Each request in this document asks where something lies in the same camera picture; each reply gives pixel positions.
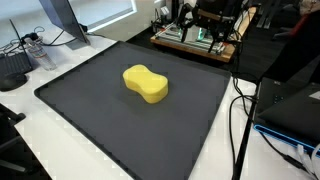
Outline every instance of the gray rubber mat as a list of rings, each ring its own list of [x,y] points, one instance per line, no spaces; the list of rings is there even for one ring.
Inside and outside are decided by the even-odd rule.
[[[122,73],[143,64],[169,80],[148,104]],[[188,179],[230,79],[213,67],[118,42],[38,88],[62,115],[135,179]]]

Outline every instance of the floor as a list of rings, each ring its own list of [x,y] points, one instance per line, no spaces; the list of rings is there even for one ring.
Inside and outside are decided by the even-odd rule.
[[[269,30],[258,29],[254,25],[249,28],[248,37],[244,41],[244,48],[240,58],[239,71],[251,73],[257,77],[260,77],[262,73],[273,63],[275,58],[278,56],[281,48],[284,46],[285,41],[271,41],[274,33],[276,33],[280,26],[292,27],[298,20],[298,16],[292,13],[281,13],[276,14],[271,28]],[[210,59],[202,58],[195,55],[186,54],[172,49],[167,49],[159,46],[154,46],[150,42],[150,37],[154,34],[151,29],[147,29],[144,32],[138,34],[137,36],[130,39],[128,42],[142,46],[151,50],[160,51],[163,53],[168,53],[174,56],[181,57],[183,59],[196,61],[199,63],[208,64],[209,66],[229,69],[233,66],[232,63],[225,64],[218,61],[213,61]],[[313,63],[308,65],[306,68],[297,73],[291,80],[290,83],[295,84],[305,84],[311,73],[313,72],[314,65],[319,61],[317,58]],[[243,77],[244,79],[251,80],[250,77]],[[16,136],[16,131],[12,127],[8,127],[5,124],[0,123],[0,144],[5,142],[5,140]],[[38,171],[31,174],[19,174],[5,168],[0,167],[0,179],[3,180],[50,180],[44,168],[41,166],[39,161],[32,154],[30,149],[25,143],[20,143],[10,150],[2,153],[0,159],[9,160],[10,162],[15,162],[23,164],[26,166],[34,166]]]

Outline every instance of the yellow sponge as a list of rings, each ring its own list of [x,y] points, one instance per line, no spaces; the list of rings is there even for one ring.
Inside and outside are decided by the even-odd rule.
[[[127,88],[138,92],[144,100],[153,104],[168,94],[168,79],[151,72],[144,65],[135,65],[123,73]]]

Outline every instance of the monitor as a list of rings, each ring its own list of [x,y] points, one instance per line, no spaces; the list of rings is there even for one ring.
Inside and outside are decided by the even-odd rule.
[[[80,27],[68,0],[39,0],[52,24],[71,34],[82,42],[89,40]]]

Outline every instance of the black chair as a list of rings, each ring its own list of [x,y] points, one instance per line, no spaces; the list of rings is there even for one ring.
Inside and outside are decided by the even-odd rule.
[[[281,11],[294,11],[299,13],[299,5],[301,0],[295,0],[292,4],[287,4],[282,7]],[[291,30],[293,28],[281,27],[279,32],[273,35],[272,41],[276,41],[280,38],[289,38],[291,34]]]
[[[11,110],[9,110],[8,108],[6,108],[5,106],[3,106],[2,104],[0,104],[0,121],[9,123],[10,125],[13,126],[14,124],[18,123],[24,118],[25,118],[24,114],[20,113],[17,115]],[[0,144],[0,154],[3,153],[5,150],[12,148],[14,145],[16,145],[19,142],[22,142],[21,136],[17,136],[3,144]],[[20,173],[31,172],[31,168],[22,167],[20,165],[13,164],[1,159],[0,159],[0,166],[20,172]]]

